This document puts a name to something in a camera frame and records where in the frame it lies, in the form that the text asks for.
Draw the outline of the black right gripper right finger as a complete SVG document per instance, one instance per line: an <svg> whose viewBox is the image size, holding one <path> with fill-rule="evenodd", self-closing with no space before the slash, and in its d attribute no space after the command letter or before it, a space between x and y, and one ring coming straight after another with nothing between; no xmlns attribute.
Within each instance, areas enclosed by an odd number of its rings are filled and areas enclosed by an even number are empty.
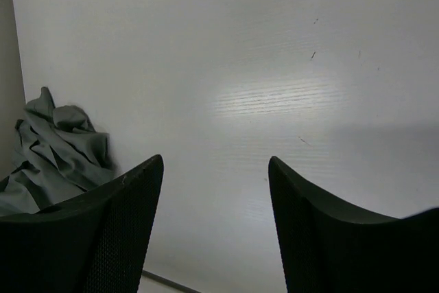
<svg viewBox="0 0 439 293"><path fill-rule="evenodd" d="M437 292L438 210L393 218L347 202L277 157L270 197L288 292Z"/></svg>

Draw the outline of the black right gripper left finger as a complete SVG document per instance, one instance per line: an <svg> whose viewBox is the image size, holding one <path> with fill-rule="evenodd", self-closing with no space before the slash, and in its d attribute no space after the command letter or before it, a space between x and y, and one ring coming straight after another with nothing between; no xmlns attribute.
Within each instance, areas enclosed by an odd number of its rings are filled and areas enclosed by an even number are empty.
<svg viewBox="0 0 439 293"><path fill-rule="evenodd" d="M163 181L157 154L35 214L1 219L2 292L136 292Z"/></svg>

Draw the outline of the grey pleated skirt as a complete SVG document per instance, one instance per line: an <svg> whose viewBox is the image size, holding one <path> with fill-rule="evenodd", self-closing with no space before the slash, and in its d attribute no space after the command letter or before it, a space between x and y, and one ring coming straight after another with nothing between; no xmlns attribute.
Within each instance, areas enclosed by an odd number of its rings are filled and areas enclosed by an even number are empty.
<svg viewBox="0 0 439 293"><path fill-rule="evenodd" d="M38 213L115 177L109 135L74 105L56 106L47 87L14 127L13 171L1 181L1 215Z"/></svg>

